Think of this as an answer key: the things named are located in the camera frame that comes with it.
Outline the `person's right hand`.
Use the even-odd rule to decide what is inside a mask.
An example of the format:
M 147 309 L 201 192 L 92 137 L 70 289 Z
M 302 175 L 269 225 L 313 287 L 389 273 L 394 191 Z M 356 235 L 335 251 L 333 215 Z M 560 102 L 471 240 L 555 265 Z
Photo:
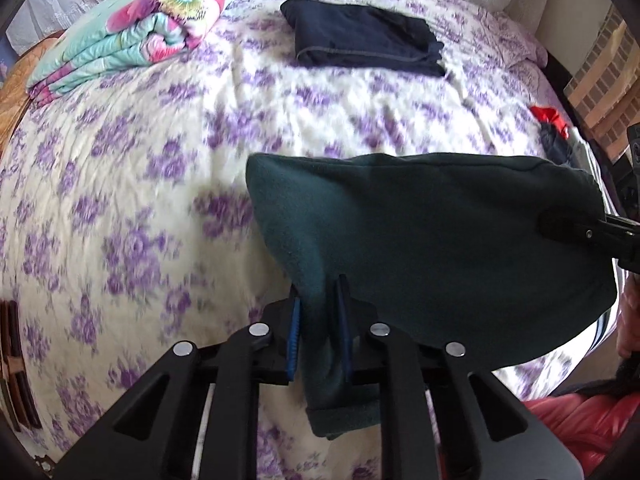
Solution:
M 627 278 L 618 309 L 616 349 L 623 359 L 630 358 L 640 349 L 639 306 L 639 278 L 634 275 Z

